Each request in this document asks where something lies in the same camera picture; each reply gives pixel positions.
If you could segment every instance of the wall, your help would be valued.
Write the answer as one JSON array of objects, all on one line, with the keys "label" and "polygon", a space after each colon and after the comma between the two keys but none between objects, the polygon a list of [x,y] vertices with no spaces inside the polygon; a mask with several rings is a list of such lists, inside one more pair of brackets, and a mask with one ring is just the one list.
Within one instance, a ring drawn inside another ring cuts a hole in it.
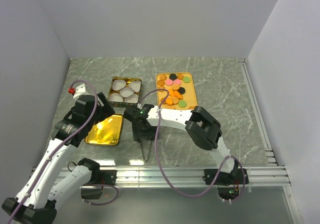
[{"label": "wall", "polygon": [[305,223],[319,223],[320,0],[278,0],[248,61],[277,159]]},{"label": "wall", "polygon": [[[37,0],[0,0],[0,203],[38,164],[68,69]],[[1,223],[8,215],[0,209]]]},{"label": "wall", "polygon": [[276,2],[40,0],[71,57],[247,57]]}]

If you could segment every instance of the black wire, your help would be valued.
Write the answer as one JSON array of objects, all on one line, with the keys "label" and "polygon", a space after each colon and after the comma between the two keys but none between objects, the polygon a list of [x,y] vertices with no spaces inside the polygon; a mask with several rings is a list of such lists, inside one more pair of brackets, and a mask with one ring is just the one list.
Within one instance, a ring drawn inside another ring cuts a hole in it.
[{"label": "black wire", "polygon": [[75,165],[75,166],[77,166],[77,164],[75,164],[73,161],[70,161],[69,163],[68,163],[68,170],[70,171],[70,172],[72,172],[72,170],[70,170],[70,168],[69,168],[69,165],[70,165],[70,163],[72,163],[73,165]]},{"label": "black wire", "polygon": [[150,157],[150,153],[151,153],[151,148],[152,148],[152,140],[150,140],[150,145],[149,145],[149,151],[148,151],[148,155],[147,155],[147,158],[145,158],[145,152],[143,151],[144,147],[143,147],[143,144],[142,144],[142,140],[140,142],[140,148],[141,148],[141,154],[142,154],[142,158],[144,159],[144,162],[147,162],[149,160],[149,157]]}]

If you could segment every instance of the table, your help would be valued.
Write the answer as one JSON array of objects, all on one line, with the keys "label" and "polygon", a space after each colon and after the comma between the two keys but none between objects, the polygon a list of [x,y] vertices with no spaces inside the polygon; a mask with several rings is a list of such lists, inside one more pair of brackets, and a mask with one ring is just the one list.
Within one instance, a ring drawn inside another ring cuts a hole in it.
[{"label": "table", "polygon": [[[107,95],[113,76],[142,78],[144,95],[156,88],[156,75],[166,72],[192,74],[198,104],[221,123],[224,142],[232,155],[246,165],[268,164],[245,78],[237,58],[73,58],[51,133],[55,123],[62,120],[75,103],[68,94],[69,85],[73,80],[88,80],[97,92],[102,91]],[[150,95],[145,103],[156,105],[156,98],[156,94]],[[123,113],[124,108],[115,107],[115,111]],[[148,162],[144,163],[140,145],[132,139],[131,123],[127,120],[123,122],[118,145],[96,146],[82,141],[70,161],[78,162],[86,157],[101,165],[156,165],[153,147]],[[164,127],[160,133],[158,148],[163,165],[214,164],[211,156],[199,149],[186,132]],[[146,152],[149,144],[143,143]]]}]

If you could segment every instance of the tabletop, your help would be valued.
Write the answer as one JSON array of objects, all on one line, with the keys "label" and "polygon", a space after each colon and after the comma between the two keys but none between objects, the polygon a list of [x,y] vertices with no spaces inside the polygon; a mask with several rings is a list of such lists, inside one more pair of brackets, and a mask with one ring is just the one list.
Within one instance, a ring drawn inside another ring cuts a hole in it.
[{"label": "tabletop", "polygon": [[[141,92],[144,95],[157,87],[157,74],[169,72],[192,74],[198,105],[204,107],[221,123],[224,142],[232,155],[238,157],[245,165],[268,164],[245,78],[237,58],[72,58],[51,133],[54,125],[62,120],[75,104],[72,96],[68,94],[72,81],[85,79],[97,92],[102,91],[107,95],[114,76],[141,78]],[[156,105],[156,96],[156,93],[151,94],[144,103]],[[114,109],[116,113],[124,112],[124,108],[121,107]],[[69,161],[78,162],[86,157],[99,162],[100,165],[156,165],[153,143],[150,158],[144,163],[140,144],[133,141],[132,135],[131,123],[124,120],[118,145],[98,146],[82,141]],[[147,155],[150,142],[142,144]],[[214,164],[209,153],[198,148],[182,130],[161,128],[158,150],[163,165]]]}]

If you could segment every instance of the purple cable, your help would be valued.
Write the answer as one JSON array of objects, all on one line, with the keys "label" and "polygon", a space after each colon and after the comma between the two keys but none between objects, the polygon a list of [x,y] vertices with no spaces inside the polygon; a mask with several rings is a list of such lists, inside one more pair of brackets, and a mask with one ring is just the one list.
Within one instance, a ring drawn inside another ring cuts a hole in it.
[{"label": "purple cable", "polygon": [[[71,134],[69,137],[67,137],[63,142],[61,142],[61,144],[58,145],[58,146],[53,150],[53,152],[49,155],[49,158],[53,158],[54,155],[58,152],[58,150],[59,150],[61,147],[64,146],[64,144],[66,144],[66,143],[67,143],[69,140],[71,140],[75,135],[77,135],[80,131],[82,131],[82,129],[90,122],[90,120],[91,120],[92,117],[94,116],[95,111],[96,111],[96,109],[97,109],[96,107],[97,107],[97,104],[98,104],[98,99],[97,99],[98,97],[97,97],[97,93],[96,93],[95,88],[94,88],[89,82],[87,82],[86,80],[75,80],[75,81],[73,81],[73,82],[70,84],[70,88],[72,88],[73,85],[74,85],[75,83],[77,83],[77,82],[83,82],[83,83],[89,85],[90,88],[92,89],[93,95],[95,96],[95,97],[94,97],[94,98],[95,98],[95,99],[94,99],[94,108],[93,108],[92,113],[90,114],[89,118],[86,120],[86,122],[85,122],[77,131],[75,131],[73,134]],[[32,190],[34,189],[34,187],[35,187],[36,184],[38,183],[41,175],[43,174],[43,172],[44,172],[44,170],[46,169],[46,167],[47,167],[47,165],[48,165],[49,162],[50,162],[50,161],[48,161],[48,160],[46,160],[46,161],[44,162],[44,164],[42,165],[42,167],[41,167],[38,175],[36,176],[36,178],[34,179],[33,183],[31,184],[30,188],[28,189],[27,194],[30,194],[30,193],[32,192]],[[21,200],[21,202],[18,204],[18,206],[15,208],[15,210],[14,210],[13,213],[11,214],[11,216],[10,216],[9,221],[7,222],[7,224],[10,224],[10,222],[13,220],[15,214],[18,212],[18,210],[19,210],[20,207],[24,204],[24,202],[26,201],[27,198],[28,198],[28,197],[25,196],[25,197]]]},{"label": "purple cable", "polygon": [[103,187],[111,187],[111,188],[113,188],[113,189],[115,189],[116,190],[116,195],[115,195],[115,197],[112,199],[112,200],[110,200],[110,201],[107,201],[107,202],[104,202],[104,203],[93,203],[93,202],[90,202],[90,201],[88,201],[88,200],[84,200],[84,202],[85,203],[88,203],[88,204],[90,204],[90,205],[107,205],[107,204],[110,204],[111,202],[114,202],[115,201],[115,199],[118,197],[118,195],[119,195],[119,189],[118,188],[116,188],[114,185],[107,185],[107,184],[94,184],[94,185],[89,185],[89,186],[103,186]]},{"label": "purple cable", "polygon": [[[149,95],[149,94],[151,94],[151,93],[153,93],[153,92],[155,92],[155,91],[160,91],[160,90],[164,90],[164,91],[167,91],[167,95],[166,95],[166,97],[161,101],[161,103],[159,104],[159,109],[160,109],[160,107],[161,107],[161,105],[166,101],[166,99],[167,99],[167,97],[169,96],[169,91],[168,90],[166,90],[166,89],[156,89],[156,90],[152,90],[152,91],[150,91],[149,93],[147,93],[141,100],[140,100],[140,104],[141,104],[141,102]],[[236,158],[236,157],[234,157],[234,156],[226,156],[225,157],[225,159],[222,161],[222,163],[221,163],[221,165],[220,165],[220,167],[218,168],[218,171],[217,171],[217,173],[216,173],[216,175],[215,175],[215,177],[213,178],[213,180],[212,180],[212,182],[211,182],[211,184],[209,185],[209,187],[207,188],[207,189],[205,189],[203,192],[201,192],[201,193],[199,193],[199,194],[196,194],[196,195],[189,195],[189,194],[186,194],[186,193],[184,193],[184,192],[182,192],[182,191],[180,191],[179,189],[177,189],[176,187],[174,187],[174,185],[172,185],[172,183],[169,181],[169,179],[168,179],[168,177],[166,176],[166,174],[165,174],[165,172],[164,172],[164,170],[163,170],[163,168],[162,168],[162,166],[161,166],[161,163],[160,163],[160,159],[159,159],[159,155],[158,155],[158,135],[159,135],[159,131],[160,131],[160,124],[161,124],[161,110],[159,110],[159,121],[158,121],[158,126],[157,126],[157,128],[156,128],[156,136],[155,136],[155,139],[154,139],[154,150],[155,150],[155,157],[156,157],[156,161],[157,161],[157,164],[158,164],[158,167],[159,167],[159,170],[160,170],[160,172],[161,172],[161,174],[162,174],[162,176],[164,177],[164,179],[165,179],[165,181],[167,182],[167,184],[174,190],[174,191],[176,191],[177,193],[179,193],[180,195],[183,195],[183,196],[185,196],[185,197],[189,197],[189,198],[197,198],[197,197],[200,197],[200,196],[202,196],[202,195],[204,195],[204,194],[206,194],[210,189],[211,189],[211,187],[214,185],[214,183],[215,183],[215,181],[217,180],[217,178],[218,178],[218,175],[219,175],[219,173],[220,173],[220,171],[221,171],[221,169],[222,169],[222,167],[223,167],[223,165],[224,165],[224,163],[229,159],[229,158],[233,158],[238,164],[239,164],[239,166],[240,166],[240,168],[241,168],[241,171],[242,171],[242,176],[243,176],[243,188],[242,188],[242,190],[241,190],[241,192],[240,192],[240,194],[235,198],[235,199],[233,199],[233,200],[231,200],[231,202],[233,202],[233,201],[235,201],[235,200],[238,200],[239,198],[240,198],[240,196],[242,196],[242,194],[243,194],[243,191],[244,191],[244,187],[245,187],[245,183],[246,183],[246,178],[245,178],[245,171],[244,171],[244,168],[243,168],[243,166],[242,166],[242,164],[240,163],[240,161]]]}]

